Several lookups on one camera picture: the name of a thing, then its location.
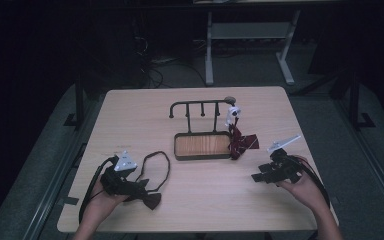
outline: metal stand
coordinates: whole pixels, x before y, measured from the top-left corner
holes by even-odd
[[[208,13],[207,23],[207,55],[205,57],[205,83],[214,84],[213,63],[211,57],[212,39],[263,39],[284,38],[285,45],[281,52],[276,53],[277,61],[288,85],[295,84],[286,56],[295,33],[295,28],[300,15],[300,10],[295,11],[291,22],[270,23],[213,23],[212,13]]]

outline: black cable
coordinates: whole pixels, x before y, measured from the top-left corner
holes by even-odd
[[[101,166],[99,166],[97,169],[96,169],[96,172],[95,172],[95,175],[93,175],[93,178],[92,178],[92,181],[90,181],[90,184],[89,184],[89,187],[86,191],[86,194],[85,194],[85,197],[83,198],[83,202],[82,202],[82,205],[80,206],[80,210],[79,210],[79,223],[82,222],[82,219],[83,219],[83,213],[87,207],[87,205],[89,204],[90,200],[92,198],[90,198],[90,194],[92,193],[92,190],[93,190],[93,187],[95,186],[96,184],[96,181],[98,180],[98,177],[99,175],[101,174],[102,172],[102,169],[104,168],[105,164],[107,164],[109,161],[113,160],[114,158],[108,158],[107,160],[105,160]]]

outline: wooden table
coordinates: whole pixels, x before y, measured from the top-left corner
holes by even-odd
[[[236,98],[242,112],[238,127],[243,135],[256,134],[260,149],[247,150],[238,160],[177,161],[174,157],[174,135],[187,132],[183,107],[169,108],[177,101],[220,100]],[[220,104],[217,130],[227,130],[224,116],[230,105]],[[193,132],[213,129],[213,114],[208,108],[200,116],[200,106],[191,105]],[[96,168],[108,157],[127,150],[139,166],[143,158],[164,151],[171,159],[171,173],[160,189],[162,201],[154,210],[141,201],[119,205],[101,224],[98,231],[107,232],[220,232],[220,231],[285,231],[316,229],[312,213],[289,193],[274,184],[255,183],[251,174],[258,166],[270,162],[267,148],[275,140],[300,134],[302,138],[288,145],[289,154],[308,158],[317,172],[314,160],[300,129],[285,91],[280,87],[190,88],[158,90],[114,90],[103,103],[88,146],[74,179],[69,197],[77,205],[64,206],[58,222],[62,232],[78,227],[78,212]],[[155,188],[167,171],[161,155],[149,159],[145,178],[147,189]],[[134,181],[140,167],[128,179]]]

